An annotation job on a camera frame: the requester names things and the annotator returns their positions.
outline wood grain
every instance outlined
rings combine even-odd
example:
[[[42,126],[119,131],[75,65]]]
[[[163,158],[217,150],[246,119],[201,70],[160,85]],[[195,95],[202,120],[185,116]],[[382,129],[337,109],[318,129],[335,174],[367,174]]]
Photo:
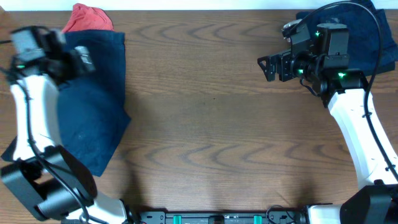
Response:
[[[280,28],[296,12],[107,12],[115,30],[126,33],[125,109],[132,121],[96,178],[98,188],[135,207],[170,211],[265,210],[350,198],[356,175],[336,122],[298,80],[267,83],[256,64],[288,47]],[[0,21],[2,39],[18,26],[61,28],[70,12],[8,16]],[[398,11],[387,17],[397,41]],[[6,66],[13,50],[1,49]],[[373,89],[396,149],[397,89],[396,71],[380,75]],[[16,134],[4,82],[0,105],[3,151]],[[0,223],[37,223],[3,184],[0,198]]]

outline wire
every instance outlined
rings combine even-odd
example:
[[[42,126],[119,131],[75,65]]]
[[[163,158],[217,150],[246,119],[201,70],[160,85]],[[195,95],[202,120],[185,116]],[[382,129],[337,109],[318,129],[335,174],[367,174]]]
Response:
[[[268,210],[267,210],[267,212],[266,212],[266,218],[267,218],[268,221],[271,222],[272,224],[276,224],[276,223],[273,222],[273,221],[269,218],[269,212],[270,212],[273,208],[275,208],[275,207],[279,207],[279,208],[285,209],[285,207],[283,207],[283,206],[281,206],[281,205],[272,205],[271,207],[268,208]],[[293,223],[293,222],[294,222],[293,216],[291,216],[291,215],[288,213],[288,211],[287,211],[286,209],[285,209],[285,212],[286,212],[287,216],[288,216],[291,220],[293,220],[293,221],[290,222],[290,223]]]
[[[10,71],[7,71],[4,68],[0,67],[0,71],[4,72],[9,77],[12,76],[12,73]],[[88,210],[87,210],[85,204],[83,203],[82,199],[80,198],[80,196],[77,195],[76,192],[50,167],[51,164],[41,157],[40,151],[37,148],[37,146],[35,145],[35,141],[34,141],[34,138],[32,135],[32,128],[30,126],[30,103],[29,103],[29,100],[31,100],[31,98],[30,98],[29,93],[25,87],[23,87],[19,82],[16,82],[16,85],[18,85],[21,88],[22,92],[25,95],[26,122],[27,122],[27,135],[28,135],[27,142],[29,143],[29,146],[32,148],[32,151],[33,151],[36,159],[40,163],[40,165],[42,165],[42,167],[44,169],[46,169],[54,177],[54,179],[56,179],[62,185],[62,187],[67,192],[69,192],[72,195],[72,197],[77,201],[77,203],[83,210],[83,214],[86,219],[85,223],[88,223],[88,221],[90,220],[90,216],[89,216]]]
[[[0,44],[8,44],[11,43],[11,40],[0,40]]]
[[[381,144],[381,142],[379,140],[379,137],[377,136],[376,130],[374,129],[374,126],[373,126],[372,120],[371,120],[371,113],[369,112],[369,106],[368,106],[369,94],[371,92],[373,81],[374,81],[374,79],[375,79],[375,77],[377,75],[377,70],[379,68],[379,64],[380,64],[381,57],[382,57],[382,46],[383,46],[383,44],[382,44],[383,39],[382,39],[380,25],[379,25],[379,22],[377,21],[376,17],[374,16],[374,14],[368,8],[364,7],[361,4],[355,3],[355,2],[349,2],[349,1],[334,2],[334,3],[331,3],[331,4],[327,4],[326,6],[322,6],[319,9],[316,9],[315,11],[311,12],[309,15],[304,17],[304,19],[302,19],[298,24],[296,24],[290,30],[289,34],[291,34],[291,32],[293,30],[296,30],[299,26],[301,26],[305,21],[309,20],[314,14],[316,14],[316,13],[318,13],[318,12],[324,10],[324,9],[327,9],[329,7],[337,6],[337,5],[340,5],[340,4],[350,4],[350,5],[358,6],[358,7],[362,8],[362,9],[364,9],[372,17],[372,19],[373,19],[373,21],[374,21],[374,23],[376,24],[376,27],[377,27],[377,34],[379,36],[379,53],[377,55],[376,66],[374,67],[371,79],[369,81],[369,85],[368,85],[368,87],[367,87],[367,89],[365,91],[365,97],[364,97],[364,112],[365,112],[365,114],[364,115],[366,117],[366,121],[368,122],[369,129],[371,130],[371,133],[373,135],[374,141],[376,142],[377,146],[379,147],[379,150],[380,150],[380,152],[381,152],[381,154],[382,154],[382,156],[383,156],[383,158],[384,158],[384,160],[385,160],[385,162],[387,164],[388,170],[391,171],[392,175],[398,181],[397,171],[395,170],[394,165],[392,165],[390,159],[388,158],[388,155],[387,155],[386,151],[384,150],[384,148],[383,148],[383,146],[382,146],[382,144]]]

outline red cloth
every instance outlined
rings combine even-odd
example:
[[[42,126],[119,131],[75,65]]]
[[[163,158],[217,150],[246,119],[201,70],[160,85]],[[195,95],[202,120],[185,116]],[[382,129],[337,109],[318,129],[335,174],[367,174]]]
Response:
[[[111,19],[102,9],[77,3],[73,6],[72,15],[62,32],[88,29],[114,31]]]

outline white background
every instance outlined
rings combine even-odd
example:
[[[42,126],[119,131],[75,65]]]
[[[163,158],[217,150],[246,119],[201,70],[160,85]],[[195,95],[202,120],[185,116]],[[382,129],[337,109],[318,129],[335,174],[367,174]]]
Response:
[[[316,9],[337,0],[0,0],[6,11],[69,11],[75,3],[104,10]],[[398,0],[373,0],[398,9]]]

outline navy blue cloth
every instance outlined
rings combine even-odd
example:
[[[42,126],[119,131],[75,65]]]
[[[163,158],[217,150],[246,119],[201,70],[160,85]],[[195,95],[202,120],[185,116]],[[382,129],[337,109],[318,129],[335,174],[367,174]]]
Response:
[[[100,176],[130,122],[123,108],[124,33],[84,30],[65,36],[65,50],[87,47],[96,71],[60,85],[60,135],[65,149]]]
[[[378,19],[383,36],[383,55],[379,66],[379,73],[395,69],[398,61],[398,47],[394,42],[386,13],[383,9],[376,10],[370,0],[352,0],[367,7]],[[309,12],[299,12],[297,19],[303,19]],[[359,68],[365,75],[371,75],[376,66],[379,37],[377,27],[372,17],[358,6],[348,4],[325,9],[315,14],[308,22],[308,29],[313,38],[317,32],[317,25],[322,23],[341,23],[349,29],[349,67]]]

